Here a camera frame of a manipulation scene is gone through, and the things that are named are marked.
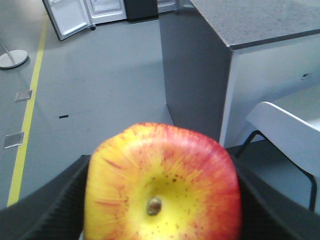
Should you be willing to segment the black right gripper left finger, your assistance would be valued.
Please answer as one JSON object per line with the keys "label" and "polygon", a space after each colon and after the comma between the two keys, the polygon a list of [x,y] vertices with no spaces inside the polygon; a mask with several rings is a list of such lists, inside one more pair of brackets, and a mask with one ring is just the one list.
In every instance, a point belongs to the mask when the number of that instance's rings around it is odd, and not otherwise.
{"label": "black right gripper left finger", "polygon": [[17,203],[0,211],[2,240],[78,240],[84,228],[84,201],[90,155]]}

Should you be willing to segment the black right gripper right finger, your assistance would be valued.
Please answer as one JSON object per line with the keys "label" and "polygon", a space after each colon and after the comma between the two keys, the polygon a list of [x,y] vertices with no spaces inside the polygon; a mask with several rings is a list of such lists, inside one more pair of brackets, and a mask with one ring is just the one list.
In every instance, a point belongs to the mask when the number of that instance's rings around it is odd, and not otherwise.
{"label": "black right gripper right finger", "polygon": [[259,178],[246,164],[275,156],[285,159],[279,150],[259,153],[245,150],[236,158],[238,147],[228,153],[236,166],[242,201],[242,240],[318,240],[320,216],[297,204]]}

